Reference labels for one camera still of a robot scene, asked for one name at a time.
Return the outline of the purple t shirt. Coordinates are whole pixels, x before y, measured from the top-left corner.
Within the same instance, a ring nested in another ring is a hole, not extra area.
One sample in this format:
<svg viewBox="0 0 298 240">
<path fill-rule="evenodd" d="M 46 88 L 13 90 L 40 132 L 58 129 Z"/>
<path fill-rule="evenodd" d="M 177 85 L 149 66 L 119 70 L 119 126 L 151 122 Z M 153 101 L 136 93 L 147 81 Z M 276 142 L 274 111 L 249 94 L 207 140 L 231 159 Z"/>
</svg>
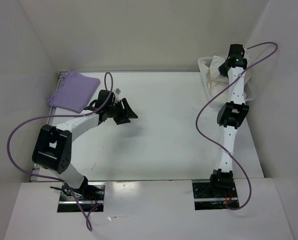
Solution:
<svg viewBox="0 0 298 240">
<path fill-rule="evenodd" d="M 58 107 L 78 114 L 87 106 L 100 83 L 98 78 L 84 76 L 77 71 L 70 70 L 47 103 L 51 107 Z"/>
</svg>

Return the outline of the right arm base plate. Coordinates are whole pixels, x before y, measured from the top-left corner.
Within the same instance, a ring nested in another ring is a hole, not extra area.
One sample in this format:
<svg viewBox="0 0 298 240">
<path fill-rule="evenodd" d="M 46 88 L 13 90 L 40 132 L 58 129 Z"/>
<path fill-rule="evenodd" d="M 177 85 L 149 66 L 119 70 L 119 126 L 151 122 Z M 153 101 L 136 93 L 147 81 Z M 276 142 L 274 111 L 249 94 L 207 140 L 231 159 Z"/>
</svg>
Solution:
<svg viewBox="0 0 298 240">
<path fill-rule="evenodd" d="M 192 181 L 195 210 L 222 210 L 226 204 L 231 208 L 238 208 L 239 200 L 235 185 L 219 195 L 214 195 L 209 187 L 208 180 Z"/>
</svg>

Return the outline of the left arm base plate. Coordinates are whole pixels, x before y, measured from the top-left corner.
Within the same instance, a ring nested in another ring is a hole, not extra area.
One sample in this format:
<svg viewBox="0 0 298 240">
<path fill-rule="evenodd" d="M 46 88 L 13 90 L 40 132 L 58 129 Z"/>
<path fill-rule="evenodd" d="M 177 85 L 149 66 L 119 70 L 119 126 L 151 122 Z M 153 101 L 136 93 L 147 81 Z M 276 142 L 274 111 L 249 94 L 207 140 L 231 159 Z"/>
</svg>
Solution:
<svg viewBox="0 0 298 240">
<path fill-rule="evenodd" d="M 74 189 L 72 189 L 72 191 L 85 213 L 89 212 L 90 210 L 92 210 L 93 212 L 103 212 L 105 183 L 91 183 L 89 187 L 90 190 L 87 190 L 87 193 L 85 195 L 78 193 Z M 60 195 L 57 212 L 79 212 L 80 209 L 69 189 L 65 186 L 62 186 L 58 190 L 60 191 Z"/>
</svg>

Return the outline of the white t shirt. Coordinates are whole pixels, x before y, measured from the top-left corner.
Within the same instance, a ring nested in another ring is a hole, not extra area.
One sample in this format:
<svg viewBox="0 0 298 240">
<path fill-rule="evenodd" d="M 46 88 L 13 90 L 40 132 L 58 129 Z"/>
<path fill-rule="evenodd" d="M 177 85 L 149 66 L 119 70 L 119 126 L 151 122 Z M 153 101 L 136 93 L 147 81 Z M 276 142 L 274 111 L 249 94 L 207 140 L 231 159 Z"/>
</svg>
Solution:
<svg viewBox="0 0 298 240">
<path fill-rule="evenodd" d="M 226 76 L 222 76 L 218 68 L 225 62 L 223 57 L 214 55 L 212 57 L 209 70 L 206 74 L 207 77 L 207 86 L 210 92 L 211 97 L 214 97 L 223 89 L 229 85 L 229 79 Z"/>
</svg>

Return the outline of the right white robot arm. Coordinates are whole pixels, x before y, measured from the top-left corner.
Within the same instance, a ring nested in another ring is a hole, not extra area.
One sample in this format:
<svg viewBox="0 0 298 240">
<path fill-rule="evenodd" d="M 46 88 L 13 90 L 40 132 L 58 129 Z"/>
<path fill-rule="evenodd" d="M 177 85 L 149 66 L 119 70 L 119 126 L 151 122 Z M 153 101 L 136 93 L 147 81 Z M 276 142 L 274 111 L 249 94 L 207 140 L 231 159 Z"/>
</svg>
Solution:
<svg viewBox="0 0 298 240">
<path fill-rule="evenodd" d="M 234 185 L 232 155 L 235 138 L 238 128 L 249 111 L 244 97 L 246 68 L 247 59 L 242 56 L 229 56 L 219 68 L 221 74 L 227 74 L 230 87 L 228 101 L 217 116 L 217 124 L 222 128 L 223 133 L 221 148 L 223 152 L 208 184 L 208 191 L 214 197 L 223 197 L 232 190 Z"/>
</svg>

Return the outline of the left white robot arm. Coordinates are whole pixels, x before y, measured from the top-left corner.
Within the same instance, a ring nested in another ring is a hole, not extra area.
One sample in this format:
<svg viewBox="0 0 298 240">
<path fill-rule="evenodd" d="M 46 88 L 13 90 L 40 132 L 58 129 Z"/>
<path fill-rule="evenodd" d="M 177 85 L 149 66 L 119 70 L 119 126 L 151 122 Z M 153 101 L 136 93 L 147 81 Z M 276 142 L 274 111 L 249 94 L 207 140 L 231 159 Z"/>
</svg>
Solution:
<svg viewBox="0 0 298 240">
<path fill-rule="evenodd" d="M 56 126 L 44 125 L 40 129 L 32 154 L 32 161 L 63 180 L 78 200 L 85 199 L 89 193 L 94 193 L 96 188 L 90 186 L 87 177 L 71 164 L 72 143 L 109 118 L 117 125 L 138 118 L 125 98 L 119 101 L 109 100 L 103 108 L 99 108 L 101 104 L 101 101 L 94 100 L 81 112 L 82 117 L 71 118 Z"/>
</svg>

